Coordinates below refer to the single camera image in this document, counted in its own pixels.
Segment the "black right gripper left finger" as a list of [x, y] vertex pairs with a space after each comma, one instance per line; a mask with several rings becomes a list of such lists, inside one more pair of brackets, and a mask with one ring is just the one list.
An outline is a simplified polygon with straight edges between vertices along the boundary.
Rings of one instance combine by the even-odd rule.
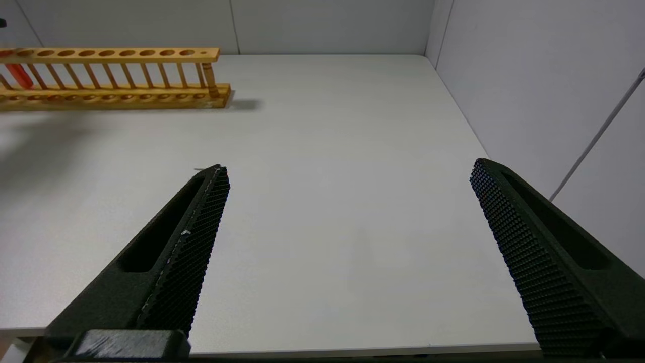
[[188, 334], [230, 190], [219, 164], [194, 175], [49, 324], [46, 337], [90, 329]]

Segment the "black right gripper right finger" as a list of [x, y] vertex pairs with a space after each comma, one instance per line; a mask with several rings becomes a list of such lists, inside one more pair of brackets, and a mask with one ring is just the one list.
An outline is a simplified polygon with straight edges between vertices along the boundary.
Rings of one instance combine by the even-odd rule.
[[510, 168], [479, 158], [470, 184], [542, 356], [642, 360], [643, 277]]

